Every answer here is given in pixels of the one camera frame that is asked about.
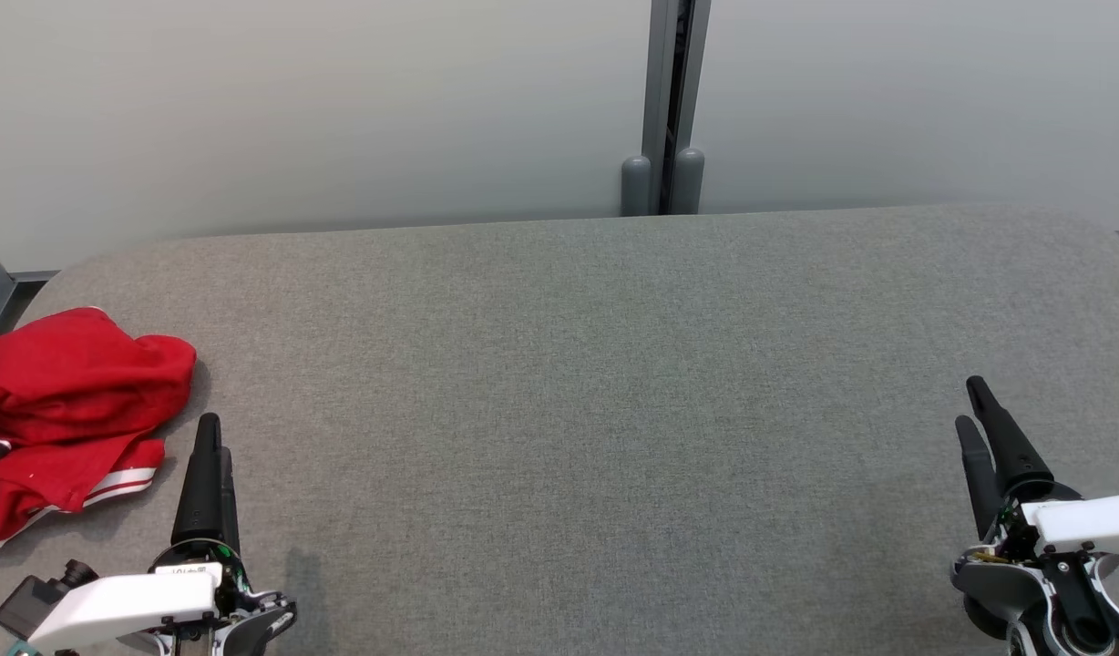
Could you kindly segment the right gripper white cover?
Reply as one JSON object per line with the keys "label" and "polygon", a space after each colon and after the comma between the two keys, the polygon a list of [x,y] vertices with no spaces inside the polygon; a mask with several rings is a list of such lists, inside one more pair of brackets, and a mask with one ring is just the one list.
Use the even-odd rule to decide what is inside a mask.
{"label": "right gripper white cover", "polygon": [[1037,448],[988,383],[969,377],[967,392],[984,434],[967,415],[956,416],[956,433],[979,538],[1002,545],[1031,528],[1029,547],[1014,549],[1013,557],[1038,557],[1049,547],[1119,556],[1119,495],[1083,498],[1052,482]]}

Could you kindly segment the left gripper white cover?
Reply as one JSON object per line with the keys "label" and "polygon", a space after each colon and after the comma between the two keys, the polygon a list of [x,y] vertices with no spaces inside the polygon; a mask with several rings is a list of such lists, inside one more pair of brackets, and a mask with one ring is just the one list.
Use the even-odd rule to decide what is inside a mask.
{"label": "left gripper white cover", "polygon": [[145,653],[252,652],[252,585],[218,415],[199,418],[171,541],[145,573],[88,578],[70,561],[62,579],[27,584],[27,648],[76,653],[119,641]]}

